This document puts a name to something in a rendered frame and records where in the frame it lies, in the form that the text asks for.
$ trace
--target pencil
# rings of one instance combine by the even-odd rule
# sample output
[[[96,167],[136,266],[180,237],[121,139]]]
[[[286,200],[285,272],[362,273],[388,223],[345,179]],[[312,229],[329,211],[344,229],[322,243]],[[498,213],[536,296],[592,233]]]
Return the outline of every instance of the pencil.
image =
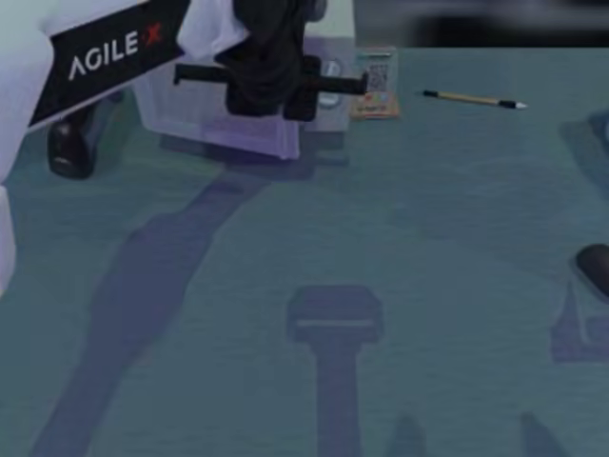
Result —
[[[511,100],[499,100],[496,98],[475,97],[472,95],[462,95],[451,92],[437,92],[435,90],[424,90],[422,93],[425,97],[443,98],[445,100],[456,100],[459,102],[480,103],[482,105],[495,105],[502,108],[510,109],[525,109],[527,106],[521,102],[513,102]]]

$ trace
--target table surface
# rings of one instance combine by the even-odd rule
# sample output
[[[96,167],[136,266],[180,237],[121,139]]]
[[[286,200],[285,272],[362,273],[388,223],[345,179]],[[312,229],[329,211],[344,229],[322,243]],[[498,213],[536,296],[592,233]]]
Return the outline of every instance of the table surface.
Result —
[[[318,455],[605,457],[609,345],[581,336],[598,360],[579,358],[573,319],[609,312],[569,261],[609,241],[607,57],[405,51],[401,120],[290,165],[161,149],[127,100],[71,182],[35,132],[8,182],[0,455],[310,457],[316,424],[358,408]],[[314,352],[288,331],[306,307],[376,326],[357,373],[339,335],[365,331]]]

